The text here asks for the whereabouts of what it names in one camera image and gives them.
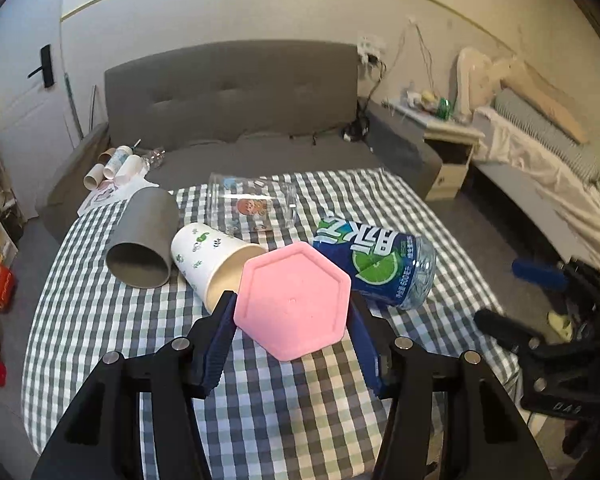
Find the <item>pink hexagonal cup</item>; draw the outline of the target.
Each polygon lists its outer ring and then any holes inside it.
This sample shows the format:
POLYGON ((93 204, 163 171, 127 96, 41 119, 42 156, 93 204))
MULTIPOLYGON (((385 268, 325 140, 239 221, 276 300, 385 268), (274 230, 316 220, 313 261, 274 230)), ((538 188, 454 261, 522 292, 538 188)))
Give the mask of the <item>pink hexagonal cup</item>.
POLYGON ((234 322, 276 360, 288 362, 339 342, 350 276, 306 242, 245 263, 234 322))

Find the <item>white paper cup green print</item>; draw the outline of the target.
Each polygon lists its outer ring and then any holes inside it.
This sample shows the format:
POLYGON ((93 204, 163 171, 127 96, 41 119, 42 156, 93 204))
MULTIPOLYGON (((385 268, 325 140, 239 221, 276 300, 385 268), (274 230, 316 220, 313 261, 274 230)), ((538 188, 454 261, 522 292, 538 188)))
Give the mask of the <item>white paper cup green print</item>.
POLYGON ((173 261, 209 313, 223 292, 238 292, 245 263, 267 251, 199 222, 183 226, 171 242, 173 261))

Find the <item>grey cylindrical cup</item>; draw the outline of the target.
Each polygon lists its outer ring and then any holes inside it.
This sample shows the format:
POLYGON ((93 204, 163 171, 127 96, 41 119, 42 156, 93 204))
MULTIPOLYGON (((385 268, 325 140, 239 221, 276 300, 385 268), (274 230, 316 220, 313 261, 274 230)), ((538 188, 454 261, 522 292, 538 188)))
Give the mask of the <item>grey cylindrical cup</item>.
POLYGON ((179 221, 178 203, 168 191, 148 186, 134 193, 108 240, 108 270, 135 288, 166 284, 171 275, 171 242, 179 221))

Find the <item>clear plastic cup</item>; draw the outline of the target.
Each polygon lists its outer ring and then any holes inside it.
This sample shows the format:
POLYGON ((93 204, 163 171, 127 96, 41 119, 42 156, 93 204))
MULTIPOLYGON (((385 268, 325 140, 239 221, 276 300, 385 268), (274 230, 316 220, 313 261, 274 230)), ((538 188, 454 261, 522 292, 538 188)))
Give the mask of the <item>clear plastic cup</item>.
POLYGON ((297 187, 279 178, 210 174, 204 222, 226 234, 289 229, 297 218, 297 187))

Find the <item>white paper cup on sofa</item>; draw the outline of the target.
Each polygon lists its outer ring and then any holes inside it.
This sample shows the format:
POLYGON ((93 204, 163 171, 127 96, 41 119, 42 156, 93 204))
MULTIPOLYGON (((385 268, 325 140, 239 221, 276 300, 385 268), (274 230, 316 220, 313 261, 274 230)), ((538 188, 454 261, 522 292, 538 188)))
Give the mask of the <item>white paper cup on sofa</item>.
POLYGON ((100 162, 95 164, 83 178, 84 188, 89 191, 96 190, 104 180, 104 169, 105 166, 100 162))

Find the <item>blue plastic water bottle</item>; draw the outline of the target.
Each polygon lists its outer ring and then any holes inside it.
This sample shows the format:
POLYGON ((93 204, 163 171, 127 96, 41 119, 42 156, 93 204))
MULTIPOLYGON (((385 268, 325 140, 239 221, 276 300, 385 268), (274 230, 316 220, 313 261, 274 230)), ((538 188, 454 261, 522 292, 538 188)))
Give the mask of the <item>blue plastic water bottle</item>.
POLYGON ((391 307, 421 306, 434 284, 437 252, 423 236, 327 216, 312 245, 350 276, 353 290, 391 307))

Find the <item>striped grey pillow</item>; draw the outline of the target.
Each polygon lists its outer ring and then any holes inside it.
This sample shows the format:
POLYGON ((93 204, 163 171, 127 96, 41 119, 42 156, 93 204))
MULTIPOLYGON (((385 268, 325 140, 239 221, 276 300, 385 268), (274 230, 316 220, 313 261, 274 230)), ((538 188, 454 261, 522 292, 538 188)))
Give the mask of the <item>striped grey pillow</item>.
POLYGON ((600 158, 588 144, 572 140, 525 100, 510 89, 493 101, 494 110, 558 156, 584 183, 600 180, 600 158))

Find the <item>bed with white sheets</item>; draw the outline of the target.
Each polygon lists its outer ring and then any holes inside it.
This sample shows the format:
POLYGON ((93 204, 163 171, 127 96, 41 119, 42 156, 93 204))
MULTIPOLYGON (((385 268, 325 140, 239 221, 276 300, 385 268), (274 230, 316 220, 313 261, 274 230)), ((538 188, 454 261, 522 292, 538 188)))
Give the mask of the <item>bed with white sheets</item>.
POLYGON ((472 47, 457 55, 456 80, 458 117, 484 134, 478 168, 524 210, 558 255, 580 257, 600 270, 600 180, 581 181, 493 107, 494 98, 510 89, 600 158, 600 144, 573 116, 567 96, 520 58, 490 58, 472 47))

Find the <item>cream bedside table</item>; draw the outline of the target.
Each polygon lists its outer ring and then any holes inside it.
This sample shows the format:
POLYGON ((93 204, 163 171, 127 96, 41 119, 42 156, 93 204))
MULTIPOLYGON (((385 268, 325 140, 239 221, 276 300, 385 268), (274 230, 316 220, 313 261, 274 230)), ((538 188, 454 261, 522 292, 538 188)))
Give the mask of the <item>cream bedside table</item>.
POLYGON ((414 130, 416 140, 433 151, 441 162, 427 188, 425 200, 452 200, 465 181, 471 159, 480 148, 484 134, 474 127, 435 118, 402 105, 398 100, 385 101, 382 105, 392 117, 399 117, 401 124, 414 130))

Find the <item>white paper sheet on sofa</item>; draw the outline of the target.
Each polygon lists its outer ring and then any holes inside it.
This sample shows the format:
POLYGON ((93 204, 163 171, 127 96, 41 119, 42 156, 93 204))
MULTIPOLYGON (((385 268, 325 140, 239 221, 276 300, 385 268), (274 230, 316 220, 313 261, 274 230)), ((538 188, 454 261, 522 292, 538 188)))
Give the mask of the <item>white paper sheet on sofa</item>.
POLYGON ((82 217, 96 208, 129 200, 137 191, 143 188, 154 188, 155 186, 155 183, 147 181, 142 176, 135 176, 122 185, 117 185, 114 181, 102 181, 98 188, 87 195, 76 214, 78 217, 82 217))

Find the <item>empty clear bottle on sofa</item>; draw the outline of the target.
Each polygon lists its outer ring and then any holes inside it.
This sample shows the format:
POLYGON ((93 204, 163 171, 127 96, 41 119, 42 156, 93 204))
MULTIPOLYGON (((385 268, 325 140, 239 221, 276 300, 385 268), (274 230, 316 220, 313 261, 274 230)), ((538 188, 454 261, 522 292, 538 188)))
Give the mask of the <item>empty clear bottle on sofa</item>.
POLYGON ((154 148, 142 155, 142 161, 147 171, 151 171, 159 168, 166 157, 166 150, 164 148, 154 148))

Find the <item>green bottle on nightstand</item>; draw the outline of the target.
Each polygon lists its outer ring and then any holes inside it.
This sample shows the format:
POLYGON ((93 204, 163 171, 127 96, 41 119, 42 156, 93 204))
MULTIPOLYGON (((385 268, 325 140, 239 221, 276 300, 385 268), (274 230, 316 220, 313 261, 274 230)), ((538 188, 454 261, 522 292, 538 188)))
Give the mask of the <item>green bottle on nightstand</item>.
POLYGON ((436 117, 446 122, 453 115, 453 104, 445 98, 440 98, 436 110, 436 117))

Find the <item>grey fabric sofa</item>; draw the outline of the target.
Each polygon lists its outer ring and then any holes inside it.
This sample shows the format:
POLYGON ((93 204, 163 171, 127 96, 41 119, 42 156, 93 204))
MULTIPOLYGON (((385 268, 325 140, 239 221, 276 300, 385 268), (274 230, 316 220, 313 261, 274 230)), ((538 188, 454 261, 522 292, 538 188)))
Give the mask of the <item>grey fabric sofa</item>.
POLYGON ((382 167, 419 197, 441 162, 381 105, 358 95, 358 52, 309 40, 225 41, 114 66, 107 118, 45 182, 38 218, 56 240, 86 199, 83 178, 121 145, 164 148, 151 182, 179 190, 210 174, 268 177, 382 167))

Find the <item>white door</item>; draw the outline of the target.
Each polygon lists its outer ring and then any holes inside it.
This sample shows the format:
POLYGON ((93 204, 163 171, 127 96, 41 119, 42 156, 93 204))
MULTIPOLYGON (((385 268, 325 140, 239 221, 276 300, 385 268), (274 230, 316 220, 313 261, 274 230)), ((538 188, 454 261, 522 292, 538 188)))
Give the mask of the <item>white door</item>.
POLYGON ((7 0, 0 10, 0 161, 23 218, 74 148, 60 56, 60 0, 7 0), (40 49, 52 49, 55 84, 43 87, 40 49))

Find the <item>white wall socket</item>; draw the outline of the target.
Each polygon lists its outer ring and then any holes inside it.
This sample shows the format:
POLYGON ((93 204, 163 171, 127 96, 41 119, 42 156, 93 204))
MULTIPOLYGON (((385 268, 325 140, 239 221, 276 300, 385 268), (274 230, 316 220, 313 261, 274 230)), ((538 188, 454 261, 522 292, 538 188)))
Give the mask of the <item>white wall socket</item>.
POLYGON ((385 40, 379 36, 359 34, 356 50, 358 50, 358 58, 362 64, 372 64, 384 58, 387 45, 385 40))

